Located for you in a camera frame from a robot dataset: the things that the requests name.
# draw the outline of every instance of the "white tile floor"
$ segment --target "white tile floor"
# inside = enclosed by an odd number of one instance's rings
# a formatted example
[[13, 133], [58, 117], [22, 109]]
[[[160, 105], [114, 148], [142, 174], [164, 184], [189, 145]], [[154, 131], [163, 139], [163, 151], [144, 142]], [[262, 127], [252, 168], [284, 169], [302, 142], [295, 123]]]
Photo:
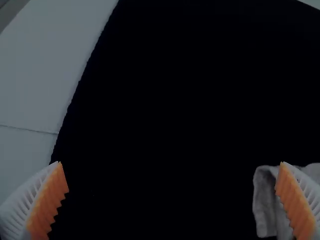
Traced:
[[0, 34], [0, 204], [50, 162], [67, 107], [116, 3], [30, 0]]
[[0, 126], [0, 203], [48, 165], [56, 134]]

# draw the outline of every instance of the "white rag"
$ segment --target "white rag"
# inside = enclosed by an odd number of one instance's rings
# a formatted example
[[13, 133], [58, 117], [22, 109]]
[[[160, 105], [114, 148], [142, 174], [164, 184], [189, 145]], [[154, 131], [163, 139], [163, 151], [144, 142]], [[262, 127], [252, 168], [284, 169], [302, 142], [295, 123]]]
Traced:
[[[306, 167], [295, 166], [320, 184], [320, 163]], [[292, 240], [293, 229], [279, 197], [275, 195], [275, 184], [279, 166], [259, 166], [253, 176], [252, 211], [256, 222], [256, 234], [260, 238], [277, 236], [278, 240]]]

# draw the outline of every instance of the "grout line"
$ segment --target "grout line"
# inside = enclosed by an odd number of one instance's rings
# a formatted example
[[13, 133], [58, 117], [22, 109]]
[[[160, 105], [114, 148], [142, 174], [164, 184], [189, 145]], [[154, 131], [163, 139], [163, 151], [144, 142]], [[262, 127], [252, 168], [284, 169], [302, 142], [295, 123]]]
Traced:
[[1, 124], [1, 123], [0, 123], [0, 127], [7, 127], [10, 129], [17, 129], [17, 130], [25, 130], [25, 131], [34, 132], [34, 133], [41, 133], [41, 134], [58, 135], [58, 133], [56, 133], [56, 132], [33, 130], [33, 129], [27, 129], [27, 128], [23, 128], [23, 127], [9, 126], [9, 125], [5, 125], [5, 124]]

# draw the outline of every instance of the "gray cloth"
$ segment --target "gray cloth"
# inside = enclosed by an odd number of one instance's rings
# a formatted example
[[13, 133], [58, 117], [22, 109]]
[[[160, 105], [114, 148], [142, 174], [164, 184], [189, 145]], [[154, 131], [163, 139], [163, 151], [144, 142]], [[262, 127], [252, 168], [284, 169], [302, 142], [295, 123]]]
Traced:
[[[320, 184], [320, 163], [306, 167], [296, 166]], [[277, 236], [279, 240], [293, 239], [293, 229], [286, 217], [279, 197], [275, 195], [275, 184], [279, 166], [259, 166], [253, 176], [252, 211], [256, 222], [256, 234], [260, 238]]]

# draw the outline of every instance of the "black carpet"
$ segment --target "black carpet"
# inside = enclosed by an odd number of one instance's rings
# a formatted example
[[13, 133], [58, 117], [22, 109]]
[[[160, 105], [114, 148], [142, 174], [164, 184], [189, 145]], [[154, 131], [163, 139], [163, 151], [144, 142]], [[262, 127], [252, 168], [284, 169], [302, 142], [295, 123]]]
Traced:
[[255, 168], [319, 161], [319, 23], [295, 0], [120, 0], [52, 154], [50, 239], [256, 238]]

